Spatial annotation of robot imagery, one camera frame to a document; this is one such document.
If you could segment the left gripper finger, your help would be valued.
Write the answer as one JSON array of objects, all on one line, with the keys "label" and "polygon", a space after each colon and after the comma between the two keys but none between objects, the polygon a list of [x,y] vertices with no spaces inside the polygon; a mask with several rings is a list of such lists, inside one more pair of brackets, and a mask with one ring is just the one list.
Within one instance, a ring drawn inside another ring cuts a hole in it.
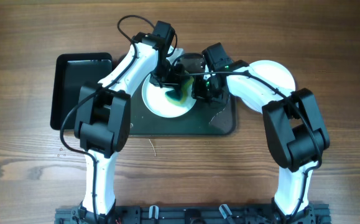
[{"label": "left gripper finger", "polygon": [[159,62],[150,73],[149,83],[160,88],[180,89],[185,84],[185,67],[182,64],[172,66],[168,60]]},{"label": "left gripper finger", "polygon": [[173,64],[174,60],[183,55],[185,53],[184,49],[181,48],[174,48],[173,46],[170,46],[169,51],[170,54],[173,52],[173,54],[169,57],[167,57],[167,60],[170,62],[170,64]]}]

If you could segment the green yellow sponge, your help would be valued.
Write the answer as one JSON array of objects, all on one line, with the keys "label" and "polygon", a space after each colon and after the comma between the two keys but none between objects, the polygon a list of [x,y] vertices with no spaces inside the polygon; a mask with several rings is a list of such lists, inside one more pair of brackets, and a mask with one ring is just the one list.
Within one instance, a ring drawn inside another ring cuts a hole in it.
[{"label": "green yellow sponge", "polygon": [[188,77],[183,80],[178,88],[165,92],[165,98],[174,105],[182,105],[188,98],[188,88],[192,86],[194,82],[193,77]]}]

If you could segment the white plate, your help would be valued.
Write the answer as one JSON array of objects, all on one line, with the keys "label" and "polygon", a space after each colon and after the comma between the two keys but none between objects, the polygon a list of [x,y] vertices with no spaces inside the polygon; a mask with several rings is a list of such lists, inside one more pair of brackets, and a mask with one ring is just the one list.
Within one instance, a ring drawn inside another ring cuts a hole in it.
[{"label": "white plate", "polygon": [[[259,60],[252,62],[248,67],[251,75],[261,78],[274,88],[278,88],[285,96],[296,90],[295,80],[290,71],[278,62]],[[246,78],[248,84],[246,95],[241,96],[243,103],[250,109],[262,113],[262,107],[271,101],[279,101],[282,97],[270,90],[261,82]]]},{"label": "white plate", "polygon": [[160,88],[149,82],[150,75],[143,82],[141,93],[142,100],[146,107],[155,115],[163,118],[176,118],[189,112],[196,103],[192,98],[192,86],[189,85],[179,102],[169,99],[165,93],[171,91],[170,88]]}]

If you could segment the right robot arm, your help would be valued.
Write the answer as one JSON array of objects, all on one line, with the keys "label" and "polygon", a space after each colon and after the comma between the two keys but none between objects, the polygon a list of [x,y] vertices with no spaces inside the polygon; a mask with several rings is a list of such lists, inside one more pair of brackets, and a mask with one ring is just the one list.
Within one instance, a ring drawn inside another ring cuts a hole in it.
[{"label": "right robot arm", "polygon": [[296,89],[294,77],[272,60],[234,61],[221,43],[201,53],[204,72],[195,76],[195,96],[211,99],[222,89],[262,114],[267,146],[279,166],[273,198],[282,222],[294,222],[308,207],[308,189],[322,154],[330,145],[328,131],[314,94]]}]

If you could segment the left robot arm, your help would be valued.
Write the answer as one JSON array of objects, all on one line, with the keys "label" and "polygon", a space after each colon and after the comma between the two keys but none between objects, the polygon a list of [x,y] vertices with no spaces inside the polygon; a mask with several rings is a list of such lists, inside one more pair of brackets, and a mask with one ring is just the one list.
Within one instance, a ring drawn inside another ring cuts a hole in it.
[{"label": "left robot arm", "polygon": [[131,96],[149,78],[153,86],[182,95],[185,81],[174,74],[172,58],[180,56],[172,42],[175,29],[158,21],[149,34],[130,38],[130,49],[116,68],[97,83],[80,89],[79,102],[70,111],[76,115],[74,135],[80,153],[86,157],[86,194],[79,207],[79,218],[88,223],[109,223],[116,204],[114,169],[118,153],[130,133]]}]

